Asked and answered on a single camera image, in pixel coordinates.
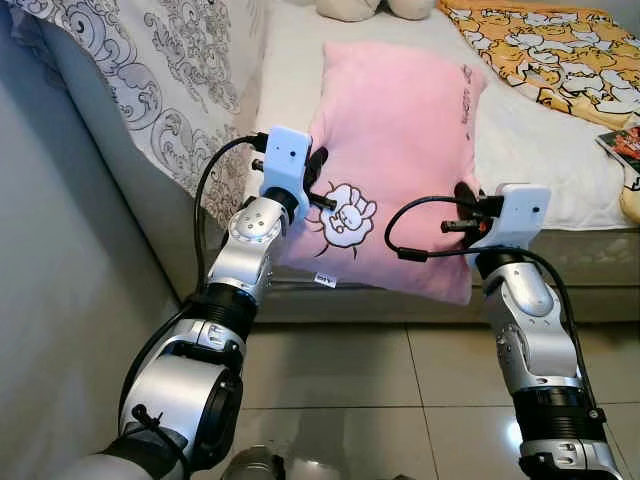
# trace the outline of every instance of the black cable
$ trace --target black cable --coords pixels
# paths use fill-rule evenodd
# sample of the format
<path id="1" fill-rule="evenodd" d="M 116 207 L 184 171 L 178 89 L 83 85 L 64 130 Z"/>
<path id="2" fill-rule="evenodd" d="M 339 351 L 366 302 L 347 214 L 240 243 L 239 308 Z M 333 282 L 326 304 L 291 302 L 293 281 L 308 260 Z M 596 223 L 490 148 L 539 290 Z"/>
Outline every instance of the black cable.
<path id="1" fill-rule="evenodd" d="M 205 250 L 206 250 L 206 235 L 204 231 L 205 219 L 206 215 L 204 215 L 203 209 L 200 207 L 200 203 L 202 202 L 202 195 L 204 192 L 205 184 L 207 183 L 207 179 L 211 174 L 211 170 L 216 165 L 220 157 L 224 155 L 226 152 L 231 150 L 232 148 L 242 144 L 242 143 L 250 143 L 257 150 L 264 152 L 266 148 L 268 135 L 264 133 L 258 133 L 257 135 L 247 135 L 244 137 L 236 138 L 226 145 L 224 145 L 220 150 L 218 150 L 207 162 L 204 170 L 202 171 L 202 175 L 200 180 L 198 181 L 198 187 L 196 189 L 194 204 L 193 204 L 193 242 L 194 248 L 196 252 L 196 262 L 198 265 L 198 280 L 196 285 L 196 293 L 202 293 L 206 286 L 206 274 L 205 274 Z M 138 370 L 140 366 L 144 362 L 145 358 L 153 349 L 153 346 L 160 341 L 160 339 L 166 335 L 166 333 L 180 321 L 186 310 L 189 308 L 190 303 L 187 301 L 180 310 L 169 320 L 167 320 L 158 330 L 156 330 L 151 337 L 145 342 L 142 346 L 133 362 L 129 366 L 129 370 L 127 371 L 127 375 L 125 376 L 124 382 L 122 384 L 122 389 L 120 391 L 120 401 L 118 403 L 118 420 L 122 414 L 122 408 L 124 406 L 124 402 L 127 398 L 129 390 L 131 390 L 131 386 L 133 385 L 133 381 L 135 380 L 136 375 L 138 374 Z"/>
<path id="2" fill-rule="evenodd" d="M 169 447 L 169 449 L 173 452 L 180 463 L 182 464 L 182 478 L 183 480 L 189 480 L 191 478 L 191 467 L 189 465 L 189 460 L 185 457 L 184 452 L 178 446 L 176 442 L 174 442 L 169 435 L 167 435 L 160 428 L 160 417 L 151 418 L 151 416 L 147 413 L 147 407 L 143 404 L 139 403 L 135 407 L 131 409 L 131 416 L 138 420 L 143 427 L 141 429 L 135 429 L 132 432 L 129 432 L 128 435 L 133 435 L 133 432 L 139 433 L 144 430 L 151 430 L 155 433 L 160 439 Z"/>
<path id="3" fill-rule="evenodd" d="M 576 360 L 578 363 L 578 368 L 580 370 L 580 374 L 582 376 L 582 383 L 584 386 L 585 393 L 587 395 L 587 401 L 589 402 L 589 410 L 598 411 L 595 396 L 593 394 L 593 389 L 591 388 L 591 381 L 589 380 L 589 375 L 587 373 L 587 368 L 584 362 L 584 356 L 582 353 L 582 346 L 580 345 L 580 339 L 578 337 L 578 329 L 575 323 L 575 317 L 573 313 L 573 307 L 571 306 L 571 299 L 569 298 L 569 292 L 567 290 L 567 286 L 565 285 L 562 277 L 558 271 L 549 263 L 545 258 L 540 255 L 533 253 L 524 248 L 517 247 L 504 247 L 504 246 L 491 246 L 491 247 L 476 247 L 476 248 L 467 248 L 462 250 L 445 250 L 441 252 L 429 252 L 427 250 L 418 250 L 418 249 L 406 249 L 403 247 L 398 247 L 393 242 L 391 242 L 391 232 L 393 227 L 398 222 L 400 217 L 404 213 L 406 213 L 411 208 L 429 202 L 447 202 L 447 203 L 455 203 L 458 205 L 465 206 L 467 208 L 479 211 L 479 208 L 471 203 L 465 202 L 463 200 L 457 199 L 455 197 L 422 197 L 414 200 L 413 202 L 408 203 L 404 207 L 402 207 L 398 212 L 391 218 L 389 223 L 387 224 L 387 228 L 384 232 L 384 241 L 387 246 L 393 250 L 398 257 L 403 258 L 403 252 L 409 252 L 411 257 L 414 259 L 419 259 L 419 261 L 426 262 L 427 259 L 432 257 L 451 257 L 454 255 L 469 255 L 469 254 L 480 254 L 480 253 L 503 253 L 503 254 L 516 254 L 522 255 L 523 257 L 527 257 L 544 267 L 544 269 L 549 273 L 551 278 L 556 284 L 558 288 L 558 292 L 560 294 L 560 302 L 562 304 L 562 310 L 564 312 L 565 317 L 565 325 L 567 327 L 569 337 L 571 338 L 573 345 L 576 349 Z"/>
<path id="4" fill-rule="evenodd" d="M 473 203 L 470 203 L 470 202 L 465 202 L 464 200 L 461 200 L 455 197 L 429 196 L 429 197 L 417 198 L 414 201 L 407 203 L 404 207 L 398 210 L 396 214 L 393 217 L 391 217 L 391 220 L 389 220 L 389 223 L 387 224 L 387 228 L 384 231 L 384 242 L 387 244 L 387 247 L 389 247 L 391 250 L 393 250 L 396 253 L 399 252 L 400 247 L 397 247 L 391 242 L 391 239 L 390 239 L 391 230 L 393 230 L 393 227 L 398 222 L 398 220 L 400 220 L 400 217 L 402 217 L 405 213 L 407 213 L 407 211 L 411 210 L 414 207 L 417 207 L 418 205 L 422 205 L 424 203 L 430 203 L 430 202 L 455 203 L 456 205 L 461 205 L 470 210 L 474 210 L 478 213 L 482 213 L 482 211 L 478 208 L 477 205 L 474 205 Z"/>
<path id="5" fill-rule="evenodd" d="M 147 358 L 147 355 L 149 355 L 154 345 L 157 342 L 159 342 L 160 339 L 162 339 L 162 337 L 164 337 L 167 334 L 167 332 L 182 319 L 183 315 L 186 313 L 189 307 L 190 307 L 189 302 L 186 302 L 184 305 L 182 305 L 182 307 L 169 320 L 167 320 L 164 324 L 162 324 L 160 328 L 158 328 L 158 330 L 156 330 L 153 333 L 153 335 L 149 337 L 149 339 L 144 343 L 144 345 L 142 346 L 142 348 L 140 349 L 136 357 L 133 359 L 133 362 L 131 362 L 131 365 L 129 366 L 129 370 L 127 371 L 127 375 L 124 377 L 124 382 L 122 383 L 122 389 L 120 390 L 120 401 L 118 402 L 118 431 L 120 431 L 119 420 L 122 415 L 122 408 L 124 407 L 124 402 L 127 399 L 127 395 L 131 390 L 133 381 L 135 380 L 136 375 L 138 374 L 138 370 L 140 370 L 140 367 L 142 366 L 142 363 L 144 362 L 145 358 Z"/>
<path id="6" fill-rule="evenodd" d="M 209 179 L 209 175 L 211 174 L 211 170 L 218 163 L 220 157 L 227 153 L 234 147 L 241 145 L 243 143 L 250 143 L 256 146 L 256 142 L 261 140 L 259 135 L 247 135 L 244 137 L 239 137 L 234 140 L 231 140 L 229 143 L 224 145 L 220 150 L 218 150 L 213 157 L 209 160 L 207 165 L 202 170 L 202 174 L 200 176 L 200 181 L 198 182 L 198 187 L 196 188 L 196 193 L 194 196 L 193 202 L 193 243 L 196 251 L 196 262 L 198 267 L 198 279 L 196 284 L 196 293 L 202 293 L 206 287 L 206 272 L 205 272 L 205 252 L 206 252 L 206 234 L 205 234 L 205 219 L 206 215 L 204 214 L 204 209 L 201 207 L 202 195 L 204 193 L 204 187 Z"/>

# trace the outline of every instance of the pink pillow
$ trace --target pink pillow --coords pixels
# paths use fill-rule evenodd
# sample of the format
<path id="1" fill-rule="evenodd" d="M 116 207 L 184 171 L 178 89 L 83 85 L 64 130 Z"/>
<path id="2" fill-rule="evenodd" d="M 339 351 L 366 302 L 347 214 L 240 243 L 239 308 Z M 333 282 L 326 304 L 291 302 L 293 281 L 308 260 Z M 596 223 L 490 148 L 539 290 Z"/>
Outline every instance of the pink pillow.
<path id="1" fill-rule="evenodd" d="M 338 202 L 312 207 L 296 222 L 282 264 L 339 281 L 417 293 L 466 304 L 471 273 L 463 257 L 400 260 L 384 230 L 404 204 L 426 195 L 453 195 L 473 176 L 474 115 L 485 81 L 478 70 L 426 50 L 383 43 L 328 43 L 322 100 L 311 126 L 313 149 L 329 151 L 312 191 Z M 461 233 L 440 223 L 455 205 L 414 208 L 396 225 L 397 245 L 458 248 Z"/>

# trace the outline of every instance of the stuffed toy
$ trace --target stuffed toy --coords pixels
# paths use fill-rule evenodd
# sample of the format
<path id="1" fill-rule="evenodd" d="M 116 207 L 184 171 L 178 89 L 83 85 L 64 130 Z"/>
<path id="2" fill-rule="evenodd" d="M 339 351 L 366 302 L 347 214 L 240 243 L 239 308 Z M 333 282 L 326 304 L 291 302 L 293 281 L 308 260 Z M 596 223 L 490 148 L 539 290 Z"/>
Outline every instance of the stuffed toy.
<path id="1" fill-rule="evenodd" d="M 421 20 L 429 16 L 435 0 L 384 0 L 397 16 Z M 359 22 L 371 18 L 381 0 L 317 0 L 320 15 L 343 22 Z"/>

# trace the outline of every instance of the tile floor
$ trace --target tile floor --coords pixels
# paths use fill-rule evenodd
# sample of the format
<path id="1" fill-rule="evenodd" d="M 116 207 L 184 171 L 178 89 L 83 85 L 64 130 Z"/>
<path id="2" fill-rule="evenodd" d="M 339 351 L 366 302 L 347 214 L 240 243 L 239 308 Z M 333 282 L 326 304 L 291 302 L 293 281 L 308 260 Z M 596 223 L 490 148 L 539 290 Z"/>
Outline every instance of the tile floor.
<path id="1" fill-rule="evenodd" d="M 640 324 L 580 333 L 618 465 L 640 480 Z M 482 326 L 258 326 L 244 378 L 233 452 L 270 446 L 288 480 L 526 479 Z M 195 478 L 217 480 L 231 456 Z"/>

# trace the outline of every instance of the robotic arm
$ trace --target robotic arm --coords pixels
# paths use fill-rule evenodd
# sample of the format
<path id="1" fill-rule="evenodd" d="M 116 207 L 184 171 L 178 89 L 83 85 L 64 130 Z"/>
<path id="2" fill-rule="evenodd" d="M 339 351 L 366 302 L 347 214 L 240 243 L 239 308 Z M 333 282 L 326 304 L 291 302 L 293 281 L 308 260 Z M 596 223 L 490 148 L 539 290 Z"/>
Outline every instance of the robotic arm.
<path id="1" fill-rule="evenodd" d="M 254 162 L 264 171 L 261 196 L 232 217 L 204 289 L 134 372 L 124 391 L 119 437 L 57 480 L 185 479 L 224 459 L 242 399 L 246 341 L 270 285 L 272 258 L 310 203 L 335 208 L 310 192 L 327 158 L 324 148 L 310 157 L 310 148 L 306 134 L 271 130 L 264 161 Z M 542 226 L 548 190 L 512 184 L 478 201 L 468 189 L 456 194 L 465 197 L 461 203 L 473 203 L 473 212 L 461 208 L 462 220 L 443 222 L 443 231 L 466 232 L 468 261 L 484 279 L 489 322 L 524 440 L 522 470 L 534 480 L 622 480 L 579 350 L 560 324 L 561 302 L 518 248 L 493 247 L 528 245 Z M 446 254 L 396 251 L 418 261 Z M 242 462 L 248 477 L 234 460 L 224 478 L 284 480 L 281 462 L 264 449 L 245 452 Z"/>
<path id="2" fill-rule="evenodd" d="M 522 433 L 522 471 L 534 480 L 622 480 L 605 437 L 604 412 L 596 407 L 571 331 L 573 313 L 564 284 L 546 261 L 521 250 L 542 228 L 549 190 L 507 184 L 495 196 L 475 202 L 459 184 L 456 197 L 478 208 L 474 213 L 459 207 L 463 220 L 443 222 L 442 229 L 466 232 L 467 261 L 483 279 L 498 361 Z M 526 261 L 525 252 L 550 270 L 563 301 L 536 264 Z M 560 322 L 562 307 L 573 338 Z"/>

